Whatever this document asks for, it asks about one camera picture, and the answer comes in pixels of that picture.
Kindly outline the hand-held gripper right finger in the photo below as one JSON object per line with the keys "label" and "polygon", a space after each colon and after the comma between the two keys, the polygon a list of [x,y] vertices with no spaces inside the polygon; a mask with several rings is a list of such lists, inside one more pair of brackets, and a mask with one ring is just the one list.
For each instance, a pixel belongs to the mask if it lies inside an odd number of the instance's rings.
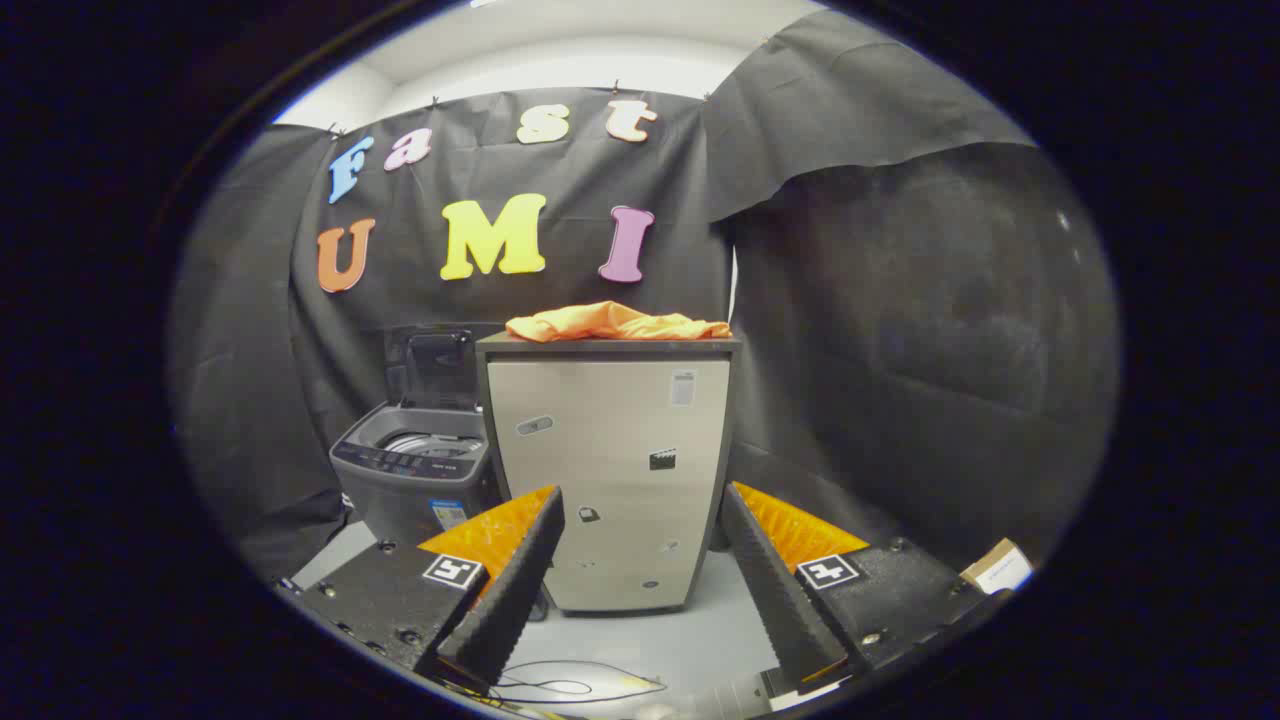
{"label": "hand-held gripper right finger", "polygon": [[986,624],[1011,598],[983,591],[901,536],[867,542],[742,483],[719,523],[787,688],[869,691]]}

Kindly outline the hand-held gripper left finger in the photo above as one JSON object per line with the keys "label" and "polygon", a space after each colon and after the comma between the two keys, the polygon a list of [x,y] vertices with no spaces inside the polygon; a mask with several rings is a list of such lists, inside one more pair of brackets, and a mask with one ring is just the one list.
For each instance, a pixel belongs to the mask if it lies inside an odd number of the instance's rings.
{"label": "hand-held gripper left finger", "polygon": [[564,525],[561,488],[544,486],[420,543],[374,544],[294,597],[369,653],[485,693],[524,633]]}

